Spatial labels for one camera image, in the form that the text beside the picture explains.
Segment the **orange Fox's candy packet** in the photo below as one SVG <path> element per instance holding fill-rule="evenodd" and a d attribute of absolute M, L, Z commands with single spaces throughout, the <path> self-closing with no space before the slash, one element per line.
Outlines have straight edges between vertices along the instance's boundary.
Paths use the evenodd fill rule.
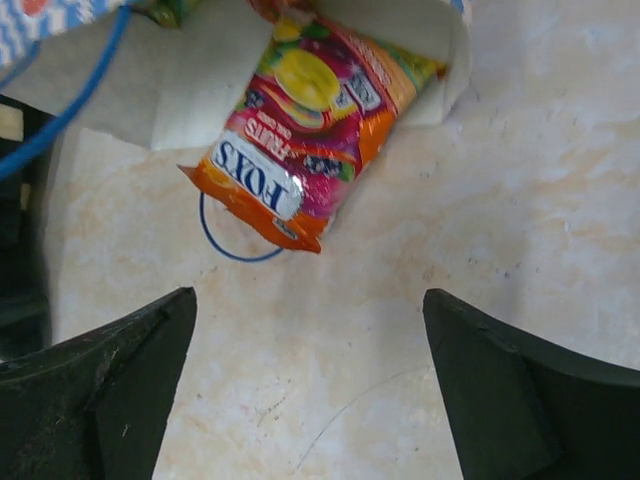
<path fill-rule="evenodd" d="M 184 173 L 274 245 L 319 252 L 398 118 L 447 70 L 291 6 L 218 139 Z"/>

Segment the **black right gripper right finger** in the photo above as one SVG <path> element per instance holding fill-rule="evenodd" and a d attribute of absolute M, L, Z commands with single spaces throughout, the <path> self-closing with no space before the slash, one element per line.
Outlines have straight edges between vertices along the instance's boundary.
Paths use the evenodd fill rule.
<path fill-rule="evenodd" d="M 429 289 L 423 317 L 466 479 L 636 479 L 639 373 Z"/>

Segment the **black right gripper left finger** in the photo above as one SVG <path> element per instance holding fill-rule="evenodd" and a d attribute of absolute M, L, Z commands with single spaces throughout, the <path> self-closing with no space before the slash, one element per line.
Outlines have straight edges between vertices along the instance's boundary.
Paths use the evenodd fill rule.
<path fill-rule="evenodd" d="M 151 478 L 196 317 L 196 292 L 182 287 L 3 363 L 2 478 Z"/>

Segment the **blue checkered paper bag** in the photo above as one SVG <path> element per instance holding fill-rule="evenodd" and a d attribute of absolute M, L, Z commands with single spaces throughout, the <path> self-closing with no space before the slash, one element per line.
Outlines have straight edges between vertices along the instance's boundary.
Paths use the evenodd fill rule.
<path fill-rule="evenodd" d="M 3 177 L 21 171 L 72 122 L 150 150 L 201 147 L 206 154 L 278 15 L 298 4 L 447 65 L 446 76 L 430 82 L 394 126 L 441 123 L 469 83 L 467 1 L 201 1 L 177 29 L 134 12 L 133 2 L 2 3 Z"/>

